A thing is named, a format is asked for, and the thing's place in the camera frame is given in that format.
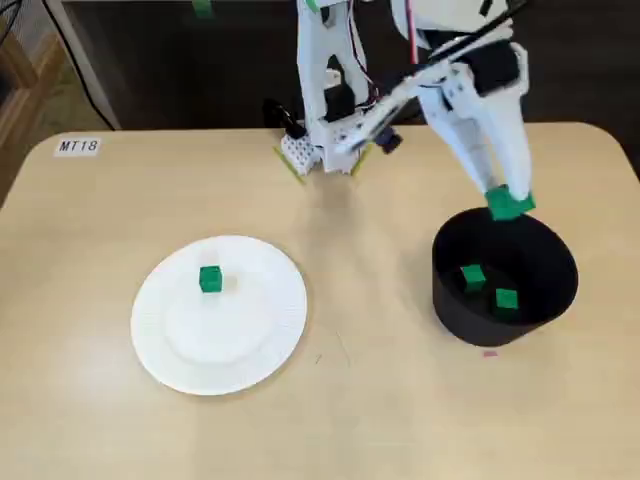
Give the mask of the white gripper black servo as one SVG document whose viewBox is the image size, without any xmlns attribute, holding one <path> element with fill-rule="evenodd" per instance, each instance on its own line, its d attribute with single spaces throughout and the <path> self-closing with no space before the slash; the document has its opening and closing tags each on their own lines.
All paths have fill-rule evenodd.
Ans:
<svg viewBox="0 0 640 480">
<path fill-rule="evenodd" d="M 484 97 L 519 79 L 517 55 L 511 47 L 512 29 L 498 29 L 498 39 L 455 59 L 471 70 L 477 93 Z M 469 32 L 419 30 L 434 53 L 446 43 L 465 38 Z M 463 119 L 447 108 L 442 92 L 420 92 L 418 100 L 431 129 L 450 147 L 471 180 L 485 195 L 498 186 L 489 149 L 474 119 Z M 499 91 L 481 99 L 478 120 L 499 160 L 510 195 L 525 200 L 531 190 L 532 160 L 523 122 L 520 96 Z"/>
</svg>

